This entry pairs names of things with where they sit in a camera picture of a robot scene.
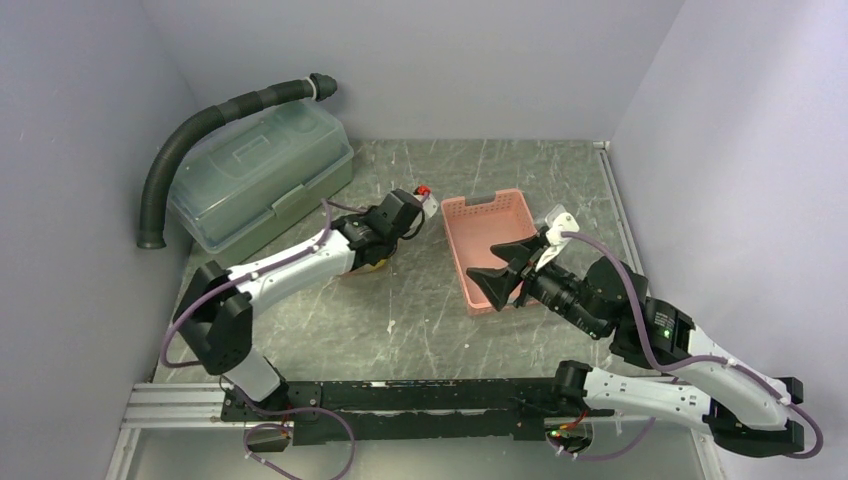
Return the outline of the pink plastic basket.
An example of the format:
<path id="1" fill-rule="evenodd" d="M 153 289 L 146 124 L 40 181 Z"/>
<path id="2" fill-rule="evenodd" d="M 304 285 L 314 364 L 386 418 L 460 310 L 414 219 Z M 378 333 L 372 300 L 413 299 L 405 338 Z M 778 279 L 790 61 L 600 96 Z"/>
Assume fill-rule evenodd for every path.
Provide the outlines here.
<path id="1" fill-rule="evenodd" d="M 468 277 L 466 269 L 504 267 L 506 262 L 491 253 L 490 247 L 535 234 L 523 192 L 512 188 L 488 196 L 449 198 L 441 202 L 441 213 L 467 313 L 492 313 L 491 303 Z"/>

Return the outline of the clear zip top bag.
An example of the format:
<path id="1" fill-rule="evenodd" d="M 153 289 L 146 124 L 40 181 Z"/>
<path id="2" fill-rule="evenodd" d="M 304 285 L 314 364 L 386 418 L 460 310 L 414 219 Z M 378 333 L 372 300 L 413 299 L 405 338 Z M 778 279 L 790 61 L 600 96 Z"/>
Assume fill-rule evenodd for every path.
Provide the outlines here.
<path id="1" fill-rule="evenodd" d="M 365 275 L 365 274 L 374 273 L 374 272 L 382 269 L 383 267 L 385 267 L 387 263 L 388 263 L 388 260 L 383 259 L 383 260 L 378 261 L 374 265 L 365 264 L 361 267 L 358 267 L 356 269 L 351 270 L 350 272 L 345 273 L 345 276 Z"/>

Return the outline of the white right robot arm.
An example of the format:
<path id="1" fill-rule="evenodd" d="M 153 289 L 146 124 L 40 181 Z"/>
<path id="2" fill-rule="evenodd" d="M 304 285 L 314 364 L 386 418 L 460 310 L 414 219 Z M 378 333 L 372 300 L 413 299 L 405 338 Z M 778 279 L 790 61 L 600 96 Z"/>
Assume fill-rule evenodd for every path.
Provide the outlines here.
<path id="1" fill-rule="evenodd" d="M 632 379 L 581 362 L 561 362 L 551 401 L 564 415 L 634 411 L 709 434 L 722 449 L 751 457 L 808 458 L 814 423 L 801 409 L 803 385 L 757 372 L 717 345 L 690 316 L 647 292 L 647 279 L 608 248 L 583 277 L 560 267 L 569 232 L 542 228 L 495 245 L 500 268 L 470 267 L 468 278 L 496 310 L 534 300 L 593 339 L 608 339 L 626 363 L 671 377 Z"/>

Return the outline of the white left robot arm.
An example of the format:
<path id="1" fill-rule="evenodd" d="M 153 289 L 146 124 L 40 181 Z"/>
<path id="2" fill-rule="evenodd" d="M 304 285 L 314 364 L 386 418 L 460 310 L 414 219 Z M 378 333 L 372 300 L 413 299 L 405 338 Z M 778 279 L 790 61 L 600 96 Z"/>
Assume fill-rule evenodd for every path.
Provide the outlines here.
<path id="1" fill-rule="evenodd" d="M 335 203 L 322 206 L 324 227 L 310 239 L 258 261 L 229 268 L 210 261 L 198 268 L 166 332 L 161 364 L 179 366 L 167 352 L 180 336 L 194 364 L 226 378 L 258 417 L 279 417 L 290 404 L 289 386 L 254 346 L 254 321 L 315 283 L 385 263 L 439 209 L 425 186 L 393 190 L 379 204 L 348 208 L 339 217 L 333 215 Z"/>

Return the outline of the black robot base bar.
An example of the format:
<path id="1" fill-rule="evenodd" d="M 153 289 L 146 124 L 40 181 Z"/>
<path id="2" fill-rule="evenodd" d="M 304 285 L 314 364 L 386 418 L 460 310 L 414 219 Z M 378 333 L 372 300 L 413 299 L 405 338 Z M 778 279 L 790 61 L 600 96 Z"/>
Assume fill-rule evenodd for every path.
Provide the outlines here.
<path id="1" fill-rule="evenodd" d="M 296 446 L 355 438 L 510 437 L 537 441 L 558 420 L 587 411 L 551 378 L 291 381 L 286 404 L 252 410 L 227 392 L 226 423 L 287 420 Z"/>

